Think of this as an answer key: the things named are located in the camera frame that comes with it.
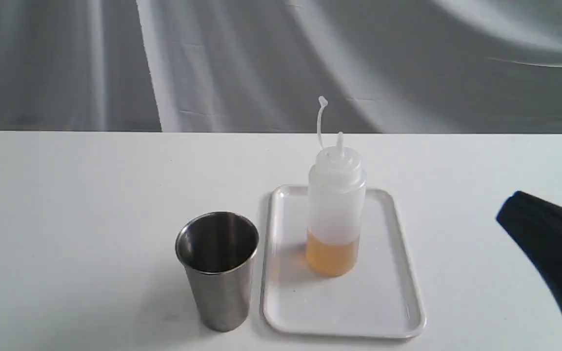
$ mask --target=white plastic tray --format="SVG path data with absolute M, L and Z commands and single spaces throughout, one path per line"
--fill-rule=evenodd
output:
M 411 338 L 426 318 L 392 197 L 368 189 L 359 259 L 325 278 L 305 260 L 306 186 L 281 186 L 270 200 L 261 308 L 279 332 Z

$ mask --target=cup rim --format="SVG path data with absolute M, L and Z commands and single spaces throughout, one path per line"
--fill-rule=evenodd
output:
M 248 227 L 250 227 L 251 229 L 253 229 L 253 231 L 256 234 L 256 242 L 255 242 L 255 248 L 253 249 L 252 253 L 244 260 L 244 262 L 242 262 L 241 264 L 235 266 L 232 269 L 228 269 L 226 271 L 221 271 L 221 272 L 206 272 L 206 271 L 201 271 L 199 269 L 196 269 L 194 267 L 192 267 L 189 264 L 186 264 L 185 262 L 183 262 L 183 260 L 181 259 L 181 255 L 179 254 L 179 249 L 178 249 L 178 244 L 179 244 L 179 238 L 181 238 L 181 236 L 183 236 L 183 234 L 185 234 L 185 231 L 188 229 L 188 227 L 190 225 L 192 225 L 194 222 L 196 222 L 197 220 L 201 219 L 201 218 L 205 218 L 205 217 L 211 217 L 213 215 L 218 215 L 218 214 L 231 214 L 231 215 L 236 215 L 238 218 L 240 218 L 241 220 L 243 220 Z M 237 214 L 237 213 L 233 213 L 231 211 L 214 211 L 211 213 L 205 213 L 205 214 L 201 214 L 191 220 L 189 220 L 184 226 L 183 228 L 181 228 L 181 230 L 179 231 L 179 234 L 177 235 L 177 238 L 175 239 L 175 253 L 177 254 L 177 258 L 179 260 L 179 262 L 184 266 L 187 267 L 189 269 L 192 269 L 193 271 L 195 271 L 196 273 L 200 273 L 203 275 L 220 275 L 220 274 L 226 274 L 226 273 L 231 273 L 233 271 L 236 271 L 238 269 L 240 269 L 240 267 L 242 267 L 243 265 L 247 264 L 248 261 L 250 261 L 255 254 L 257 253 L 257 247 L 259 246 L 259 231 L 257 231 L 257 227 L 253 224 L 253 222 L 251 222 L 247 217 L 244 217 L 241 214 Z

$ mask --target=white table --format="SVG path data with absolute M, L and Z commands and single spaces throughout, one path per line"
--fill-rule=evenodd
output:
M 397 203 L 428 320 L 419 337 L 275 333 L 259 310 L 265 239 L 247 321 L 199 323 L 178 230 L 230 210 L 265 238 L 268 194 L 306 182 L 315 135 L 0 132 L 0 351 L 562 350 L 549 289 L 495 222 L 517 189 L 562 205 L 562 136 L 346 140 Z

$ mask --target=gray curtain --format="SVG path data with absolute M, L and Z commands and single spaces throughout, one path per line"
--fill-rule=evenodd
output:
M 562 133 L 562 0 L 0 0 L 0 129 Z

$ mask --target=tray rim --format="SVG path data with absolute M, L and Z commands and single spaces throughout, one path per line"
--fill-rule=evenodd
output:
M 321 333 L 314 333 L 312 331 L 289 331 L 288 329 L 284 328 L 283 326 L 277 324 L 277 322 L 275 322 L 274 318 L 271 317 L 270 315 L 270 311 L 268 311 L 266 302 L 269 299 L 269 295 L 268 295 L 268 289 L 266 289 L 267 285 L 268 285 L 268 281 L 270 280 L 270 275 L 268 274 L 268 268 L 270 266 L 270 260 L 272 259 L 272 257 L 270 257 L 270 253 L 272 252 L 273 249 L 273 241 L 271 240 L 272 238 L 272 228 L 275 227 L 276 225 L 276 220 L 274 219 L 274 217 L 272 216 L 273 213 L 275 213 L 277 206 L 275 204 L 275 198 L 280 197 L 281 193 L 283 193 L 283 191 L 285 191 L 288 188 L 293 188 L 293 187 L 298 187 L 298 188 L 305 188 L 307 187 L 307 185 L 305 184 L 283 184 L 281 186 L 278 186 L 274 191 L 272 191 L 272 193 L 270 193 L 270 199 L 268 201 L 268 224 L 266 225 L 266 245 L 265 245 L 265 250 L 264 250 L 264 257 L 263 257 L 263 268 L 261 271 L 261 298 L 260 298 L 260 312 L 263 315 L 263 319 L 266 321 L 266 323 L 275 331 L 279 332 L 279 333 L 284 333 L 284 334 L 291 334 L 291 335 L 309 335 L 309 336 L 316 336 L 316 337 L 343 337 L 343 338 L 372 338 L 372 339 L 383 339 L 383 340 L 406 340 L 406 339 L 411 339 L 414 337 L 417 337 L 418 335 L 420 335 L 422 333 L 422 331 L 424 331 L 424 327 L 426 327 L 426 313 L 424 312 L 424 306 L 422 304 L 422 299 L 420 297 L 420 289 L 419 286 L 417 284 L 417 278 L 415 276 L 415 271 L 413 269 L 413 262 L 410 259 L 409 256 L 409 250 L 407 248 L 407 244 L 406 244 L 406 237 L 404 235 L 404 231 L 402 230 L 402 227 L 400 226 L 400 214 L 398 212 L 398 209 L 395 205 L 395 202 L 393 200 L 393 196 L 388 193 L 388 191 L 381 189 L 381 188 L 377 188 L 377 187 L 367 187 L 366 191 L 373 191 L 373 192 L 379 192 L 379 193 L 384 193 L 386 196 L 388 196 L 393 203 L 393 210 L 394 210 L 394 215 L 395 215 L 395 219 L 396 219 L 396 224 L 397 227 L 399 229 L 399 233 L 400 233 L 400 240 L 402 243 L 402 247 L 403 247 L 403 253 L 404 253 L 404 258 L 406 260 L 406 264 L 408 266 L 408 271 L 409 271 L 409 278 L 411 279 L 411 283 L 412 283 L 412 287 L 413 287 L 413 297 L 415 297 L 415 300 L 417 302 L 418 305 L 418 311 L 420 313 L 420 320 L 419 323 L 413 328 L 410 329 L 409 331 L 406 331 L 404 333 L 391 333 L 391 334 L 387 334 L 387 335 L 359 335 L 359 334 L 340 334 L 340 333 L 329 333 L 329 332 L 321 332 Z

